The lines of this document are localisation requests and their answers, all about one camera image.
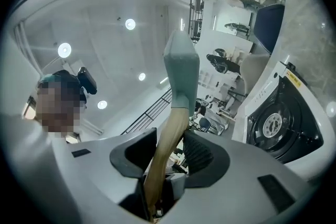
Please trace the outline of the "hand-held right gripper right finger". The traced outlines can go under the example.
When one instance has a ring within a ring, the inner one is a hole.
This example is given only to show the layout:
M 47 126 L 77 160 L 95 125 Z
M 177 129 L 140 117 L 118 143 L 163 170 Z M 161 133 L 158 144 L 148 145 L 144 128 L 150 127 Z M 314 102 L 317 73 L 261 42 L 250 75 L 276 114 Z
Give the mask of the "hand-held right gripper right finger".
M 309 184 L 263 150 L 186 131 L 190 175 L 168 223 L 290 223 L 311 196 Z

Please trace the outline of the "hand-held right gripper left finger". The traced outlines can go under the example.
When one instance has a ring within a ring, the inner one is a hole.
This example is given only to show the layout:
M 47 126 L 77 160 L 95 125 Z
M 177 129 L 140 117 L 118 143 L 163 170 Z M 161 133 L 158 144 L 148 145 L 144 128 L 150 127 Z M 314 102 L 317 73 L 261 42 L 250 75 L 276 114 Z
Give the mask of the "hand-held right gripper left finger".
M 143 184 L 156 143 L 155 128 L 77 144 L 53 139 L 58 167 L 84 223 L 150 220 Z

